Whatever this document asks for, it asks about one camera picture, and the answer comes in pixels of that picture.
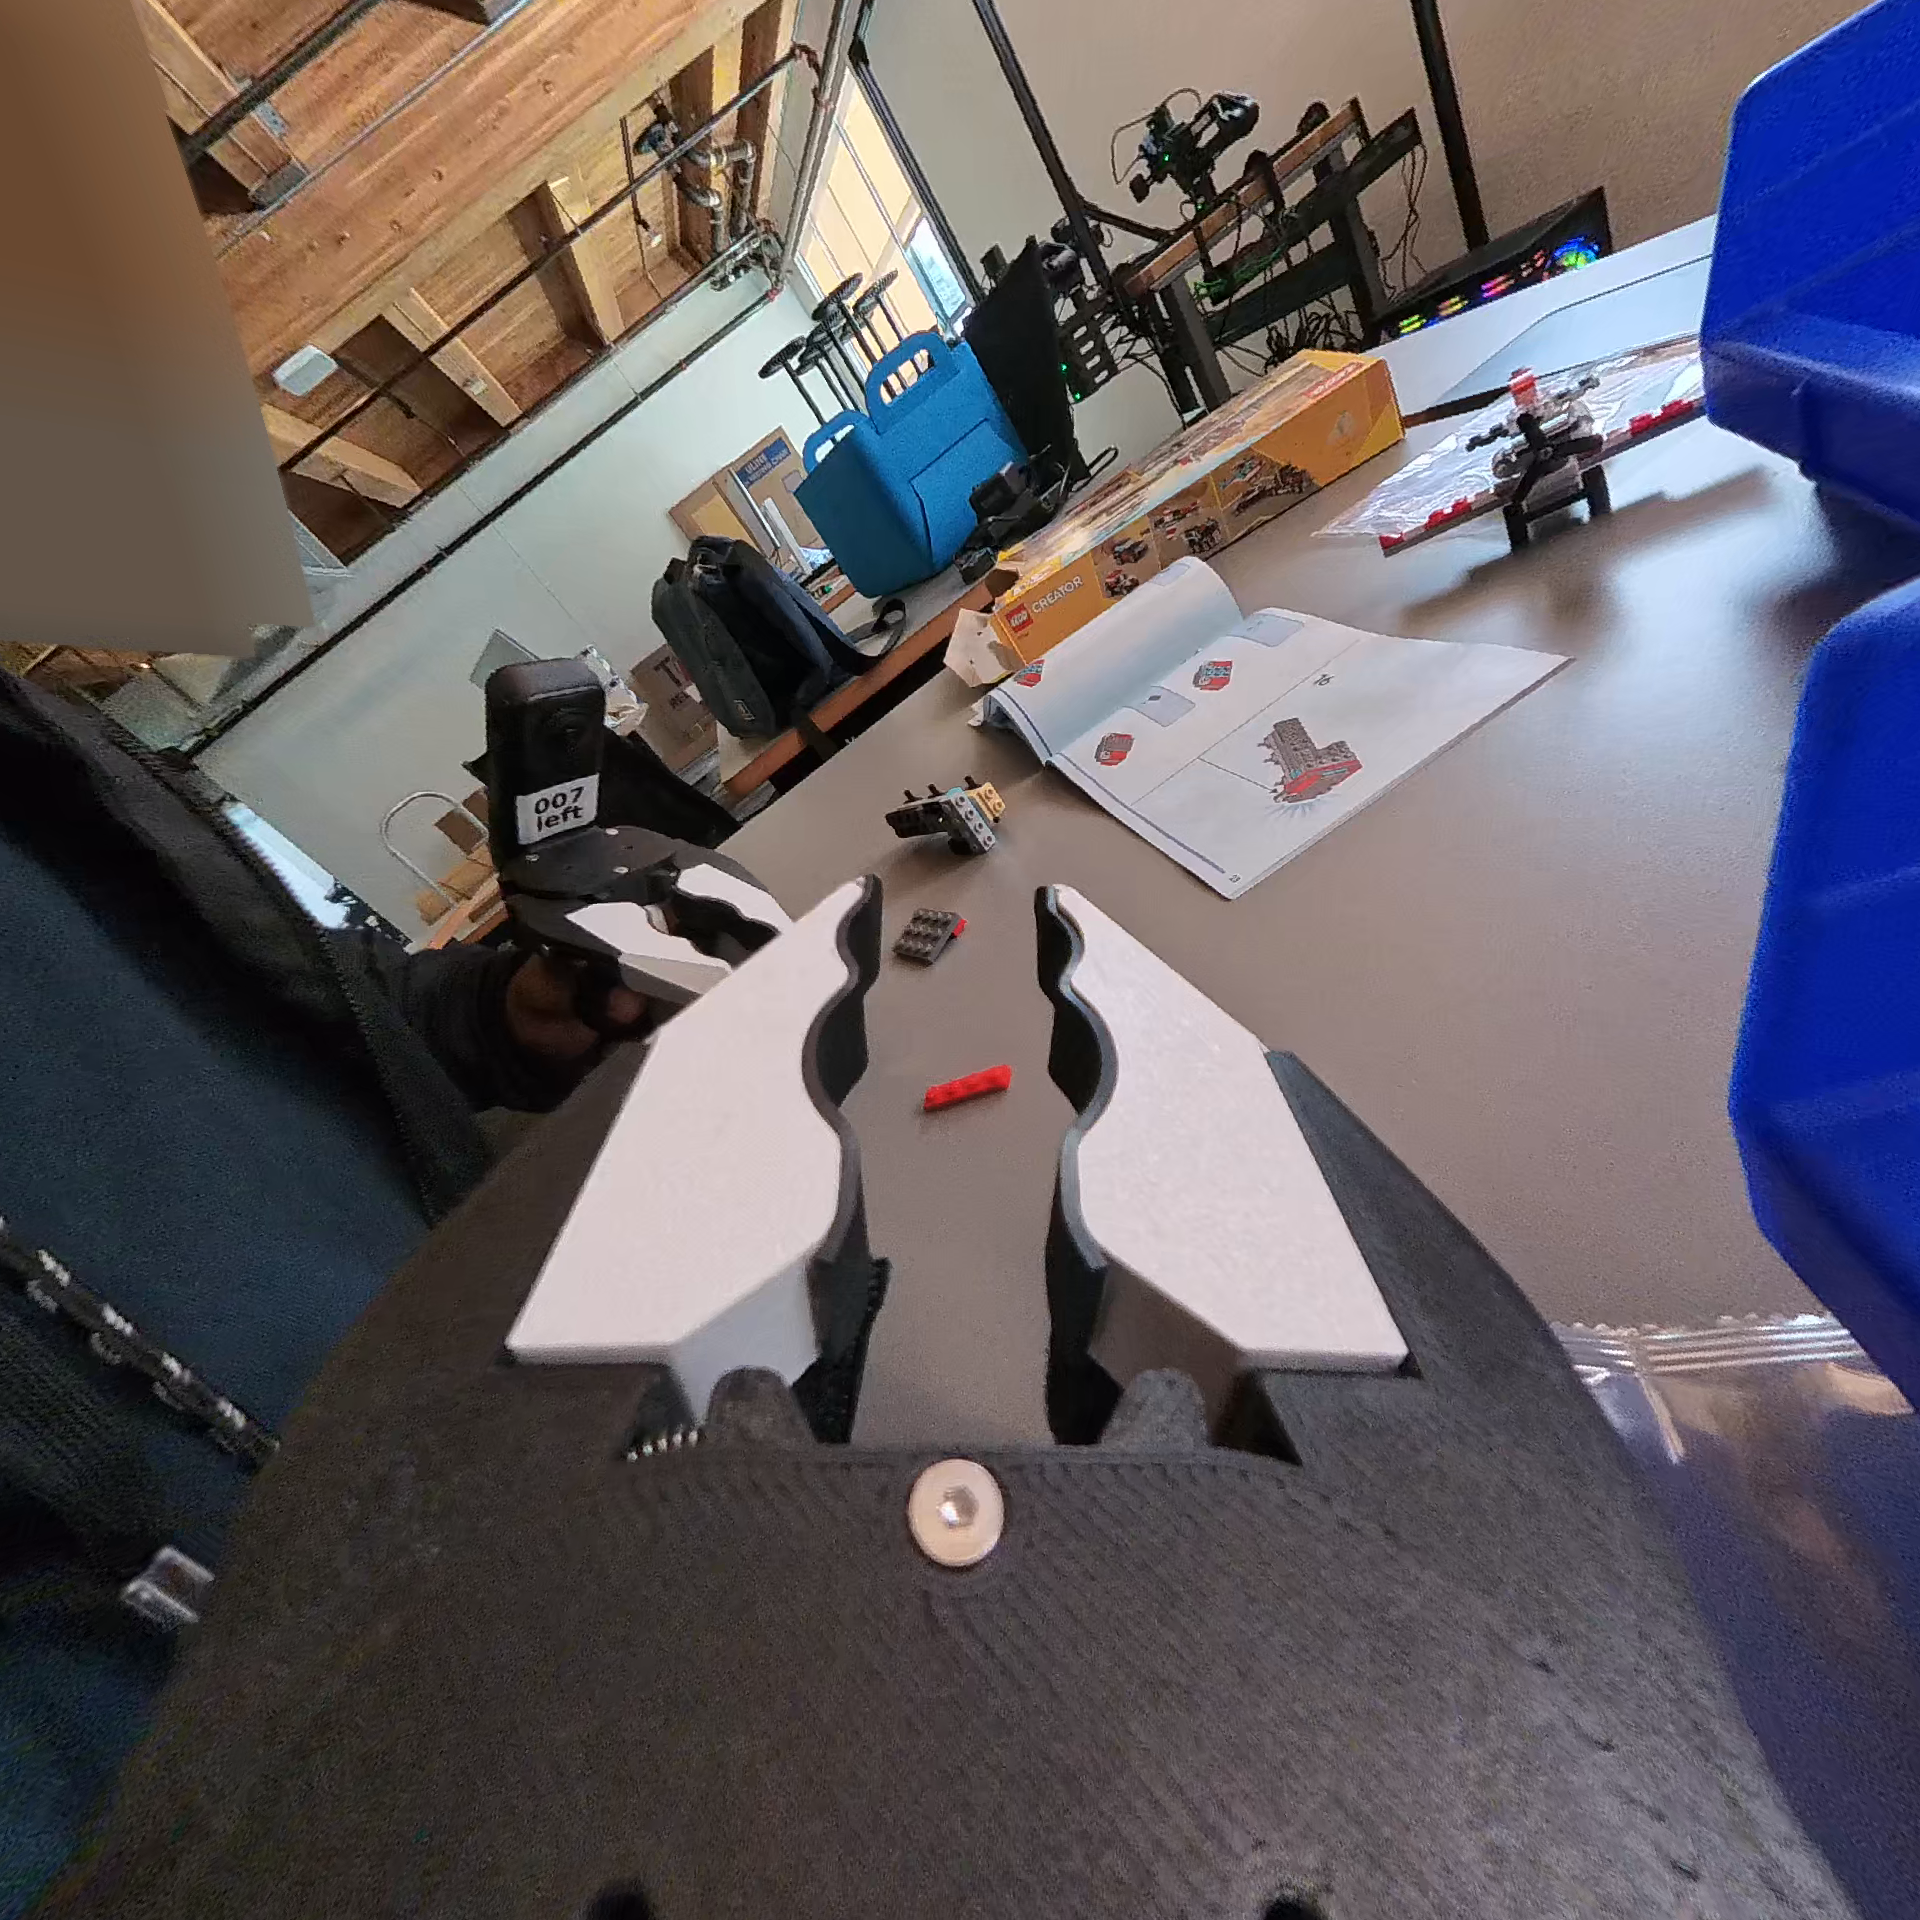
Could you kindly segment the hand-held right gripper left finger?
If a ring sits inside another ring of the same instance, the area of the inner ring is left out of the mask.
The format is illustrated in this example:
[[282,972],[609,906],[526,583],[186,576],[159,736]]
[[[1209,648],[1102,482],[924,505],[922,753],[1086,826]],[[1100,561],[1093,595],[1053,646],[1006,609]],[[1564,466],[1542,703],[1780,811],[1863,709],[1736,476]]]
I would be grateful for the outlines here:
[[763,1371],[852,1439],[887,1283],[844,1119],[880,923],[853,878],[654,1032],[504,1335],[516,1365],[652,1365],[690,1418]]

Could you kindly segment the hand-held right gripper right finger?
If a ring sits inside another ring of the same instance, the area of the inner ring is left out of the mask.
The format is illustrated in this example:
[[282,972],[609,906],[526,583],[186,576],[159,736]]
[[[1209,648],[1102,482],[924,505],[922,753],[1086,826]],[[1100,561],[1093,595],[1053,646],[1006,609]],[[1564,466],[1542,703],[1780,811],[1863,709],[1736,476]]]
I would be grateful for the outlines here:
[[1034,926],[1072,1105],[1043,1253],[1052,1438],[1097,1443],[1144,1373],[1187,1381],[1214,1443],[1257,1431],[1263,1373],[1402,1373],[1272,1049],[1082,891],[1043,885]]

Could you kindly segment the person's left hand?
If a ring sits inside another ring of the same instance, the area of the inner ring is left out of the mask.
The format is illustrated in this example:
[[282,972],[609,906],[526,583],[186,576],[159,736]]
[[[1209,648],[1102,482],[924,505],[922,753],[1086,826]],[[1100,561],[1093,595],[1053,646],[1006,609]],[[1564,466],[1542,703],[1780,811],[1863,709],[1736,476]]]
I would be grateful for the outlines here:
[[529,951],[504,985],[504,1026],[534,1061],[586,1069],[612,1045],[642,1039],[657,1003],[579,958]]

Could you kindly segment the dark blue backpack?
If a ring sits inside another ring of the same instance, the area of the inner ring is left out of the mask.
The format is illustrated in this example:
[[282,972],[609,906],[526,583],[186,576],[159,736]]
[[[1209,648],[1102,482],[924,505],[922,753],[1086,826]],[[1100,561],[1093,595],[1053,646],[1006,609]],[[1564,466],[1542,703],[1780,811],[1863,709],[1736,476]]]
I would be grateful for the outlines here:
[[906,606],[886,598],[876,616],[844,636],[754,543],[693,538],[686,556],[662,568],[652,615],[716,729],[737,739],[796,731],[827,756],[837,746],[813,709],[899,646]]

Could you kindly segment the grey black brick assembly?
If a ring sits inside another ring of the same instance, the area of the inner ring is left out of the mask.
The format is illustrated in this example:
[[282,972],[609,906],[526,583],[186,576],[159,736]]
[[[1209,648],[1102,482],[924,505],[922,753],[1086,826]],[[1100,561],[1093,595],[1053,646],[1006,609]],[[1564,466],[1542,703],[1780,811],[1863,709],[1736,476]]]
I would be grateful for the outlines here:
[[984,781],[963,781],[954,785],[927,785],[906,791],[902,802],[887,809],[886,826],[899,839],[936,838],[949,852],[980,856],[997,846],[997,822],[1006,799]]

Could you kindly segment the flat cardboard cartons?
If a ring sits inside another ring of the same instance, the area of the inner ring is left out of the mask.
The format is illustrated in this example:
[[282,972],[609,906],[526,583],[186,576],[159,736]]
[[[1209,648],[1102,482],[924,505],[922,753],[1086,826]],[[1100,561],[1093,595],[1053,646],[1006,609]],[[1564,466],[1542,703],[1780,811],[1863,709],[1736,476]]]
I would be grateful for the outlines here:
[[822,543],[799,505],[802,476],[796,442],[776,429],[682,495],[667,521],[686,539],[749,539],[769,561],[812,566],[806,553]]

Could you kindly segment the blue felt tote bag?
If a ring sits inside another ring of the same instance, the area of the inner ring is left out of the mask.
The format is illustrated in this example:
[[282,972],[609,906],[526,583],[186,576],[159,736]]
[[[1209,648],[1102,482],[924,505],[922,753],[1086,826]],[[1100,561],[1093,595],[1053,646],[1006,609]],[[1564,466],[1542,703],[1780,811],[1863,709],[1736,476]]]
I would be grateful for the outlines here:
[[972,492],[1024,449],[972,345],[920,332],[876,358],[862,405],[802,446],[796,501],[862,598],[936,576],[972,539]]

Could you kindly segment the open instruction booklet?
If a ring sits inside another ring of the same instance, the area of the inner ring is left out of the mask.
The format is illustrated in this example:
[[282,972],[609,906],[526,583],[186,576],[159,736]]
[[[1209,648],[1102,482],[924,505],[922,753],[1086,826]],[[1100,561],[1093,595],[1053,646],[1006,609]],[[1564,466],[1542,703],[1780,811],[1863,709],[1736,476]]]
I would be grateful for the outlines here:
[[1562,669],[1240,612],[1209,562],[1180,561],[999,679],[980,721],[1236,899]]

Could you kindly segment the black monitor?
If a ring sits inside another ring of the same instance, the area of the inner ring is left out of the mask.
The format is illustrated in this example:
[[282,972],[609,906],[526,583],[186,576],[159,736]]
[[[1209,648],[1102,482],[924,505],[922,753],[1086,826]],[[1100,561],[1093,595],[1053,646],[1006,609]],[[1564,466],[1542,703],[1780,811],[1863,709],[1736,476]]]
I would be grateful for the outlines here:
[[1024,455],[1066,459],[1074,446],[1074,402],[1037,236],[1003,263],[994,286],[963,323],[963,341]]

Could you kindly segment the yellow toy brick box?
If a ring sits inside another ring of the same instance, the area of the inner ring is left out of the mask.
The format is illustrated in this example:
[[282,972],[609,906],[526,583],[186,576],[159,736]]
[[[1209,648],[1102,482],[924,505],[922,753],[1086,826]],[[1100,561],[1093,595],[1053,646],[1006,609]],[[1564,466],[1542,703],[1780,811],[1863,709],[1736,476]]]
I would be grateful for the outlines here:
[[1214,561],[1399,439],[1376,353],[1296,353],[999,551],[1007,579],[957,616],[949,675],[994,685],[1032,669],[1172,562]]

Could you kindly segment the blue plastic storage bin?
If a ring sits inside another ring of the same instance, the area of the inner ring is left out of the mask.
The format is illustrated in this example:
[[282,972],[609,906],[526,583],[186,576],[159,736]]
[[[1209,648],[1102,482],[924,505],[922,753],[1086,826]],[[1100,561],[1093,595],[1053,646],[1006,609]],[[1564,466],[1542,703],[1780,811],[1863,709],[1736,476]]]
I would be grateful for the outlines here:
[[1914,3],[1870,3],[1742,91],[1700,366],[1713,425],[1917,525]]
[[1814,648],[1727,1079],[1752,1215],[1917,1402],[1917,583]]

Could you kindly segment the clear plastic bag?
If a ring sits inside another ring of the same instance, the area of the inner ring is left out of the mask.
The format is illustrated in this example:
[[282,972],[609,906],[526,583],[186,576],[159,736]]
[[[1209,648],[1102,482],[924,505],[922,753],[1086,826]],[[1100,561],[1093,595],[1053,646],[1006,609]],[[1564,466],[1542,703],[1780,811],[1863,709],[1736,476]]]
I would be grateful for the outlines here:
[[1602,446],[1599,432],[1547,438],[1546,446],[1492,429],[1446,438],[1320,525],[1316,539],[1370,539],[1394,556],[1492,521],[1512,548],[1523,548],[1534,523],[1592,501],[1589,471],[1602,466]]

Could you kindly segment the brick helicopter model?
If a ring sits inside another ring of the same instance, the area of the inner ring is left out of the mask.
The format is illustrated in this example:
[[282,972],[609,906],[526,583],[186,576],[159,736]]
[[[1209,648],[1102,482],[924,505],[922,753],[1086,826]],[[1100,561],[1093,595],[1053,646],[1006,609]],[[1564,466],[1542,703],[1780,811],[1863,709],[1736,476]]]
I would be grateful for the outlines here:
[[1697,348],[1514,376],[1473,432],[1410,463],[1366,501],[1359,539],[1397,561],[1494,523],[1519,553],[1539,525],[1614,509],[1610,466],[1706,415]]

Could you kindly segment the black computer case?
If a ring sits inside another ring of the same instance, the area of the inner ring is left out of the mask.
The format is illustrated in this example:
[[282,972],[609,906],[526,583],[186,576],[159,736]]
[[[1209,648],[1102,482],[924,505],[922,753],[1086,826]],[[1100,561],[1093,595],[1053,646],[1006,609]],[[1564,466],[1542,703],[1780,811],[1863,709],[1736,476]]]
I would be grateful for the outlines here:
[[1394,342],[1424,326],[1594,265],[1614,252],[1604,188],[1589,188],[1552,212],[1492,236],[1433,268],[1380,311],[1370,342]]

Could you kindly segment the black white drawstring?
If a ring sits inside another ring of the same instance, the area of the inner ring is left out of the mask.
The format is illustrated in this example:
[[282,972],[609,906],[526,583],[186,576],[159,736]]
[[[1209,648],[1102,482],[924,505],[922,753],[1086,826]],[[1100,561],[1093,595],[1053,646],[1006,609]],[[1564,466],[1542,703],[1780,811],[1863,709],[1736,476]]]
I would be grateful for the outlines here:
[[2,1226],[2,1279],[62,1326],[67,1341],[97,1365],[143,1381],[156,1406],[179,1428],[197,1431],[249,1471],[256,1473],[279,1451],[279,1438],[267,1423],[250,1418],[236,1401],[79,1283],[62,1261],[14,1238],[7,1226]]

